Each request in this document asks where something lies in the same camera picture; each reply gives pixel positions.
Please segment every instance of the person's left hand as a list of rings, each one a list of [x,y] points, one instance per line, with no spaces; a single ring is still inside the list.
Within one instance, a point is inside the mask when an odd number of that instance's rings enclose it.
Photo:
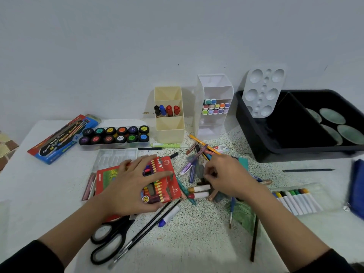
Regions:
[[[127,216],[132,214],[150,213],[163,206],[162,203],[143,203],[140,192],[148,184],[172,174],[172,171],[162,171],[143,176],[146,165],[157,155],[142,156],[133,161],[121,162],[118,175],[109,186],[97,197],[107,208],[108,216],[117,214]]]

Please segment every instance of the red marker cap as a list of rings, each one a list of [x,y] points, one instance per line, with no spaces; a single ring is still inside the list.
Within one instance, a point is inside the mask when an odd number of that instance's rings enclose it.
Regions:
[[[177,106],[177,105],[175,105],[175,106],[173,107],[173,109],[174,109],[174,115],[175,115],[175,116],[178,116],[178,115],[180,114],[180,112],[181,112],[180,107],[179,107],[179,106]]]
[[[166,112],[168,114],[168,117],[173,117],[173,111],[172,111],[172,107],[170,105],[168,105],[166,107]]]

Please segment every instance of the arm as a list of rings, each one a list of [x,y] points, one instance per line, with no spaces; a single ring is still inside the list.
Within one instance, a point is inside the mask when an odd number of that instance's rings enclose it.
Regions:
[[[144,177],[142,175],[143,169],[153,158],[155,155],[139,157],[131,164],[131,160],[123,161],[120,164],[116,179],[106,190],[92,197],[80,209],[39,238],[39,241],[59,258],[64,268],[108,216],[154,212],[163,206],[162,203],[143,203],[140,198],[142,188],[172,174],[170,171],[164,171]],[[15,269],[22,266],[19,264],[21,255],[18,258],[19,260],[10,261],[11,264],[9,264],[9,260],[12,258],[5,261],[4,264],[8,266],[6,268]],[[42,262],[44,262],[42,257],[39,257],[39,260],[34,261],[34,264]]]
[[[204,177],[215,189],[244,199],[252,207],[289,271],[310,264],[330,249],[236,159],[214,155],[206,164]]]

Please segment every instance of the white paint palette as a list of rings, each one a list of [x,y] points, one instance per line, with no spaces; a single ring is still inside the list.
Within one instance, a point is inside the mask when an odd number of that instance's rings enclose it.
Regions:
[[[253,118],[265,118],[273,112],[285,79],[282,65],[262,66],[248,72],[242,99]]]

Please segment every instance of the black scissors handle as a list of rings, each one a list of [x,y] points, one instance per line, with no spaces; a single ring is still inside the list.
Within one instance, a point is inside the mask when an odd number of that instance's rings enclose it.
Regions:
[[[95,233],[92,234],[90,240],[93,244],[103,244],[109,241],[111,237],[116,233],[119,227],[125,224],[129,220],[130,216],[120,217],[117,220],[102,223]],[[106,233],[101,236],[98,234],[106,229]]]
[[[129,220],[129,217],[127,217],[127,221],[124,221],[124,224],[119,225],[119,228],[116,229],[108,239],[103,239],[104,243],[91,253],[91,262],[95,265],[100,265],[110,261],[123,248],[126,233],[134,221],[135,220]],[[119,240],[119,242],[116,243],[116,246],[112,247],[112,244],[114,244],[114,241],[116,240]]]

